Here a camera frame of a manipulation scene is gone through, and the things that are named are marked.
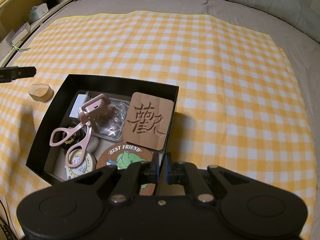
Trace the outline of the black square storage box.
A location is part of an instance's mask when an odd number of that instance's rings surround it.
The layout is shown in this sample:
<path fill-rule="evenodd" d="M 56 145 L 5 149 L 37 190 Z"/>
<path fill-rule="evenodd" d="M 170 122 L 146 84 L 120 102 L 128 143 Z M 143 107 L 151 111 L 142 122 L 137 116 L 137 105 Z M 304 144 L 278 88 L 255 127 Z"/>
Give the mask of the black square storage box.
<path fill-rule="evenodd" d="M 174 110 L 171 116 L 169 130 L 163 149 L 155 151 L 146 148 L 152 153 L 152 155 L 156 152 L 158 153 L 159 164 L 161 167 L 162 157 L 167 148 L 171 123 L 176 107 L 178 87 L 121 77 L 74 74 L 67 76 L 53 101 L 50 103 L 30 149 L 26 163 L 27 167 L 52 185 L 66 181 L 65 157 L 67 151 L 63 150 L 61 145 L 51 147 L 49 142 L 50 136 L 56 128 L 64 128 L 70 123 L 78 124 L 80 122 L 80 118 L 71 119 L 69 117 L 77 95 L 88 94 L 89 101 L 99 94 L 104 94 L 109 99 L 115 98 L 130 102 L 132 95 L 135 92 L 157 96 L 174 102 Z M 93 135 L 92 131 L 92 136 L 89 141 L 89 145 L 87 146 L 86 153 L 91 153 L 95 157 L 96 161 L 98 161 L 99 157 L 107 148 L 119 142 L 112 142 L 96 137 Z"/>

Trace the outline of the carved square wooden coaster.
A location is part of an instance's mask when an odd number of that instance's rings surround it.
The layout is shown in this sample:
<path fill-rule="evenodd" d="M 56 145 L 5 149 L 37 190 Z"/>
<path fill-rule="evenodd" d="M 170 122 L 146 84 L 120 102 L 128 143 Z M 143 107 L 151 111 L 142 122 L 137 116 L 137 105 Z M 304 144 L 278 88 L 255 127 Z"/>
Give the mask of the carved square wooden coaster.
<path fill-rule="evenodd" d="M 135 92 L 123 128 L 123 140 L 144 148 L 163 149 L 169 130 L 174 102 Z"/>

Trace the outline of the tissue box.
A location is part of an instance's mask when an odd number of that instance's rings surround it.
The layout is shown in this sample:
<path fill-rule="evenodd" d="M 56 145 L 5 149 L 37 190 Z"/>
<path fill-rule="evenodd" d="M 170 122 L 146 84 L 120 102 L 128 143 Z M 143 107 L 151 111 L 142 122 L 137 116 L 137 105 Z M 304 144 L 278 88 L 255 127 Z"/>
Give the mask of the tissue box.
<path fill-rule="evenodd" d="M 23 19 L 28 23 L 33 23 L 41 19 L 45 14 L 49 12 L 46 3 L 32 7 L 31 11 L 23 16 Z"/>

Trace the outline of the wooden bedside shelf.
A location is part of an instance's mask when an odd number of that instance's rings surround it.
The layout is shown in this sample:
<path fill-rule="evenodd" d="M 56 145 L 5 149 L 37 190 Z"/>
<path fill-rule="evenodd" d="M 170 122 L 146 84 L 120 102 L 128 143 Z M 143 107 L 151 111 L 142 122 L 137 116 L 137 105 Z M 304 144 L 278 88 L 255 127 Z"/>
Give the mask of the wooden bedside shelf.
<path fill-rule="evenodd" d="M 5 67 L 17 52 L 24 52 L 28 49 L 25 44 L 31 35 L 44 25 L 56 12 L 69 4 L 72 0 L 1 0 L 1 41 L 6 41 L 10 50 L 1 57 L 1 67 Z M 31 26 L 28 36 L 18 44 L 13 45 L 10 41 L 12 33 L 26 23 L 23 16 L 31 11 L 32 7 L 46 3 L 49 12 L 41 19 L 29 23 Z"/>

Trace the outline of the small wooden block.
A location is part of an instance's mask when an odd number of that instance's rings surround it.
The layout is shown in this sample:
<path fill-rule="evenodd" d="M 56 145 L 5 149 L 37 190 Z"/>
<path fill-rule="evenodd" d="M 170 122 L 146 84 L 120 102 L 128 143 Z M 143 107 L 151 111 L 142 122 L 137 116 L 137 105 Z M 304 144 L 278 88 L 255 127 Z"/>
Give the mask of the small wooden block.
<path fill-rule="evenodd" d="M 54 91 L 50 85 L 36 82 L 29 87 L 28 94 L 36 101 L 47 102 L 53 97 Z"/>

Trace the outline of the pink eyelash curler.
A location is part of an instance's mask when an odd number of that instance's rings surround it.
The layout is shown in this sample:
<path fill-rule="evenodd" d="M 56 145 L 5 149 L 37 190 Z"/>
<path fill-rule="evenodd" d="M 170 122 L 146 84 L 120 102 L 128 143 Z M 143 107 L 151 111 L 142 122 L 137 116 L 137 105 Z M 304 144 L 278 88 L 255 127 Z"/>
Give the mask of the pink eyelash curler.
<path fill-rule="evenodd" d="M 67 128 L 59 127 L 59 128 L 56 128 L 55 130 L 53 130 L 53 132 L 50 136 L 49 145 L 51 147 L 56 147 L 56 146 L 62 145 L 76 131 L 83 129 L 84 127 L 86 128 L 86 135 L 85 135 L 84 139 L 82 139 L 77 144 L 71 146 L 70 149 L 67 151 L 66 157 L 65 157 L 65 165 L 66 166 L 77 167 L 83 162 L 84 157 L 86 155 L 87 146 L 89 145 L 89 141 L 92 136 L 92 131 L 95 130 L 95 128 L 96 128 L 95 120 L 107 111 L 108 105 L 110 103 L 111 103 L 111 101 L 106 95 L 99 94 L 96 97 L 94 97 L 91 100 L 84 103 L 79 108 L 78 113 L 79 113 L 80 122 L 77 124 L 77 126 L 75 128 L 67 129 Z M 56 133 L 60 133 L 60 132 L 66 132 L 67 137 L 65 137 L 64 139 L 62 139 L 60 141 L 54 142 L 54 138 L 55 138 Z M 81 150 L 81 159 L 78 164 L 72 164 L 71 161 L 69 161 L 69 156 L 70 156 L 71 152 L 75 149 Z"/>

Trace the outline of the white round yellow-rim tin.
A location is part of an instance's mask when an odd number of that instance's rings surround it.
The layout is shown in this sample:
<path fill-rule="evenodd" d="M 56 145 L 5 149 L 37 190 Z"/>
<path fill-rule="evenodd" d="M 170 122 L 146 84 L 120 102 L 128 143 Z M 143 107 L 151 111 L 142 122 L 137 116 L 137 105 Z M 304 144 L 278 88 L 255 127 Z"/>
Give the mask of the white round yellow-rim tin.
<path fill-rule="evenodd" d="M 69 156 L 69 161 L 71 161 L 72 164 L 78 164 L 80 162 L 80 159 L 81 159 L 81 150 L 80 149 L 73 150 Z M 71 180 L 81 175 L 94 171 L 96 168 L 96 164 L 97 164 L 97 161 L 95 157 L 91 153 L 87 152 L 83 162 L 79 166 L 77 167 L 65 166 L 67 180 Z"/>

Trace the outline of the round cork dinosaur coaster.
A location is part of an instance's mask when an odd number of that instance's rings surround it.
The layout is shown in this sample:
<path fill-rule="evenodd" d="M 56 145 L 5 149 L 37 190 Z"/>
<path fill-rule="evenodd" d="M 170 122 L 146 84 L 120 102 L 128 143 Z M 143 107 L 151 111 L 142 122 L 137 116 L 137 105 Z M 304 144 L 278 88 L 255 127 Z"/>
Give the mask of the round cork dinosaur coaster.
<path fill-rule="evenodd" d="M 97 161 L 96 169 L 113 165 L 117 166 L 119 170 L 123 170 L 127 169 L 130 164 L 141 161 L 152 161 L 152 153 L 146 148 L 127 142 L 119 142 L 102 153 Z"/>

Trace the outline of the white charger adapter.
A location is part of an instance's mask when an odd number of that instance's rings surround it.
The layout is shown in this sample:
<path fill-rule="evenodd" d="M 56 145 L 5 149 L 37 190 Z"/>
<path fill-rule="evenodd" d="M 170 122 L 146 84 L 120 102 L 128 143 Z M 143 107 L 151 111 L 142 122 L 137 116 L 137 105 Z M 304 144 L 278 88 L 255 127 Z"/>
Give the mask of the white charger adapter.
<path fill-rule="evenodd" d="M 76 97 L 76 100 L 72 106 L 71 112 L 69 114 L 69 117 L 71 119 L 78 119 L 79 118 L 79 113 L 78 110 L 79 108 L 88 101 L 89 95 L 88 94 L 78 94 Z"/>

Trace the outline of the black round gold-print tin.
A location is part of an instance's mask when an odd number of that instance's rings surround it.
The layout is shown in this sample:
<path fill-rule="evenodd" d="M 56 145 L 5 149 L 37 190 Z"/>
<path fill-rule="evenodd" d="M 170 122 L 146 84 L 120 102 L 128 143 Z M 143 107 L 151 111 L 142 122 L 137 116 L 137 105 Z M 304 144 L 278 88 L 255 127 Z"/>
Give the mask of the black round gold-print tin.
<path fill-rule="evenodd" d="M 73 129 L 77 126 L 77 124 L 75 123 L 70 123 L 67 126 L 65 126 L 64 128 L 67 129 Z M 76 131 L 75 133 L 72 134 L 71 137 L 68 138 L 68 140 L 66 140 L 62 145 L 61 148 L 65 151 L 68 151 L 70 149 L 71 146 L 77 144 L 78 142 L 80 142 L 82 139 L 84 139 L 86 133 L 84 132 L 83 129 L 80 129 L 78 131 Z M 60 132 L 59 134 L 59 139 L 62 140 L 65 137 L 67 137 L 66 132 Z"/>

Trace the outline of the clear plastic case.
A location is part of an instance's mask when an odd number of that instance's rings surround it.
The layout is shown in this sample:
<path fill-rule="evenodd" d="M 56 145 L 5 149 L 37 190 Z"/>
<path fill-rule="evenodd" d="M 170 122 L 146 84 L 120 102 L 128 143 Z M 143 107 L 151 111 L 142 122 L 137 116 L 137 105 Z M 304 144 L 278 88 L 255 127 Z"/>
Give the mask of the clear plastic case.
<path fill-rule="evenodd" d="M 110 98 L 107 111 L 95 120 L 93 135 L 112 142 L 122 140 L 122 132 L 129 109 L 129 101 Z"/>

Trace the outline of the purple flat box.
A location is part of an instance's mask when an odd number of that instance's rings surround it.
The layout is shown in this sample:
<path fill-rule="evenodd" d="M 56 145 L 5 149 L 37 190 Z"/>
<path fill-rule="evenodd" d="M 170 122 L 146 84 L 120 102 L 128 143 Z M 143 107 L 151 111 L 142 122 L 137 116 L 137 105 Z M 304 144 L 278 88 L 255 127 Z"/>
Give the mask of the purple flat box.
<path fill-rule="evenodd" d="M 28 36 L 30 32 L 31 26 L 28 22 L 26 22 L 24 25 L 22 25 L 18 31 L 16 31 L 15 35 L 11 39 L 11 43 L 13 45 L 18 44 L 22 39 L 24 39 L 26 36 Z"/>

